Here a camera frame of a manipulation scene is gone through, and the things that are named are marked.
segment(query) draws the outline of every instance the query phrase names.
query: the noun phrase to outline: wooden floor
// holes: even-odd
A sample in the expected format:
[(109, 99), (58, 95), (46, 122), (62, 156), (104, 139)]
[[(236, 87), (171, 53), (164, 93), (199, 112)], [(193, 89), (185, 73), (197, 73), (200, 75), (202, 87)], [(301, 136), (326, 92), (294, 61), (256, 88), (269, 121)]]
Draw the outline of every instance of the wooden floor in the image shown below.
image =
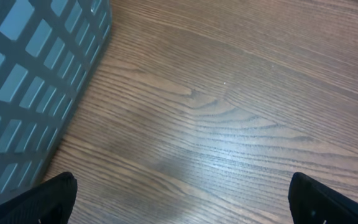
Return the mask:
[(291, 223), (304, 172), (358, 202), (358, 0), (112, 0), (46, 178), (71, 223)]

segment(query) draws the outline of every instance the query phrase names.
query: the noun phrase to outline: wood grain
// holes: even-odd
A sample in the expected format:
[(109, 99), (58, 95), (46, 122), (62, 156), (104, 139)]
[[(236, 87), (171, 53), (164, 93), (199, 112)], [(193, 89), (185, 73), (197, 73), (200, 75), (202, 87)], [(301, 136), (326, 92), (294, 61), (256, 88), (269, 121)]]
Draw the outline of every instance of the wood grain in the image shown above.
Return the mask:
[(111, 1), (46, 175), (72, 223), (291, 223), (304, 172), (358, 202), (358, 1)]

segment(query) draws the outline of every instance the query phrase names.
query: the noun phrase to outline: crate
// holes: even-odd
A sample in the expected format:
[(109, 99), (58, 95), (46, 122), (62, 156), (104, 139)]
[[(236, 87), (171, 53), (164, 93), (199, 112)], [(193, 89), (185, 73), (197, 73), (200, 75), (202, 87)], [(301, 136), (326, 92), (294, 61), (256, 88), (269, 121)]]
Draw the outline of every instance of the crate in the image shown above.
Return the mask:
[(0, 0), (0, 204), (42, 180), (110, 26), (107, 0)]

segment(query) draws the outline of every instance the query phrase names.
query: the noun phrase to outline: wooden table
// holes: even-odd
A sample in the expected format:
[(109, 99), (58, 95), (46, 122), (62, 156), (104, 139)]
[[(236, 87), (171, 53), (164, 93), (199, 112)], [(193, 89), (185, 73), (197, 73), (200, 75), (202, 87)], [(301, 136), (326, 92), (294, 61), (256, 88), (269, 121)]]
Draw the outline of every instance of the wooden table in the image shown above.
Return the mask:
[(112, 0), (46, 178), (71, 223), (291, 223), (304, 172), (358, 202), (358, 0)]

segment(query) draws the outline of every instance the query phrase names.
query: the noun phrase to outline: black object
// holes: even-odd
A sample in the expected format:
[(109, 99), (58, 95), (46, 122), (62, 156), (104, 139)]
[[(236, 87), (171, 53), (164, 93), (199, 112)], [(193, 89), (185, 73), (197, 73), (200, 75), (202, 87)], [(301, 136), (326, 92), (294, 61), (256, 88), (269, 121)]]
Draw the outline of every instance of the black object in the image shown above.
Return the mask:
[(76, 194), (76, 179), (64, 172), (0, 205), (0, 224), (66, 224)]
[(358, 224), (358, 203), (305, 174), (293, 174), (288, 194), (294, 224)]

